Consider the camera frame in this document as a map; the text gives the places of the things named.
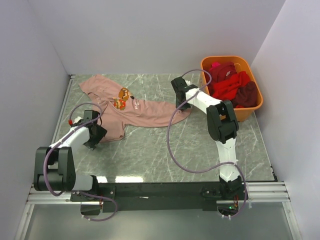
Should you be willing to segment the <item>pink t shirt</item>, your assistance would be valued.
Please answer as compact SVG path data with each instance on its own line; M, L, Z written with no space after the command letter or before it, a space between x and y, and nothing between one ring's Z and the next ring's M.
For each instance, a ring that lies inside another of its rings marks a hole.
M107 133L102 138L102 143L123 139L128 125L166 127L176 110L173 103L137 99L126 87L100 74L80 83L79 87L103 110L99 123Z

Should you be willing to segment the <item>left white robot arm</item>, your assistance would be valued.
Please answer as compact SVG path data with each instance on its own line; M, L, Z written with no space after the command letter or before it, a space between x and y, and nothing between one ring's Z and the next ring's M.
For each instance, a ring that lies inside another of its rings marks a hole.
M107 134L98 123L100 113L85 110L83 117L70 121L70 130L50 146L39 147L35 152L33 186L36 191L48 191L49 183L53 192L82 191L88 201L96 200L100 188L91 175L76 174L73 154L81 146L94 150Z

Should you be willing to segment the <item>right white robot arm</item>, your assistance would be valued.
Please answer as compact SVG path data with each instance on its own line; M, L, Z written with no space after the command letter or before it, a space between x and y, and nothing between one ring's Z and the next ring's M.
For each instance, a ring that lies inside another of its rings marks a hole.
M206 114L208 133L218 149L218 194L226 200L232 199L243 186L236 156L239 124L232 103L229 100L213 98L194 84L188 85L181 76L173 79L171 85L179 110L187 110L194 106Z

